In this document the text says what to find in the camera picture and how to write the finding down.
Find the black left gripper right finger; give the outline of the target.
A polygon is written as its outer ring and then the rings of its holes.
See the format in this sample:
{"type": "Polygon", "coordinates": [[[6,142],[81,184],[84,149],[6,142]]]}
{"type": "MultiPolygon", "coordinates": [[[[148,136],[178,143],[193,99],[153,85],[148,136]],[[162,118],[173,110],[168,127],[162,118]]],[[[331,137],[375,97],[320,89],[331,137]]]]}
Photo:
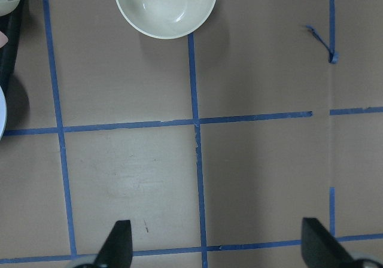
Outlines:
{"type": "Polygon", "coordinates": [[[317,218],[303,218],[301,255],[307,267],[340,267],[354,259],[317,218]]]}

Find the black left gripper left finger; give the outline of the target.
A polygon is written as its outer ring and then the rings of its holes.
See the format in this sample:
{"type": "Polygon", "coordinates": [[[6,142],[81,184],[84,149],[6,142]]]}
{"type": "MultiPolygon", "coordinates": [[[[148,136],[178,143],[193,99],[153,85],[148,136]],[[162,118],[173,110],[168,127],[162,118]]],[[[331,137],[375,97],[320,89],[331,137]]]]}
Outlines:
{"type": "Polygon", "coordinates": [[[130,220],[114,224],[95,258],[96,267],[127,267],[132,263],[132,228],[130,220]]]}

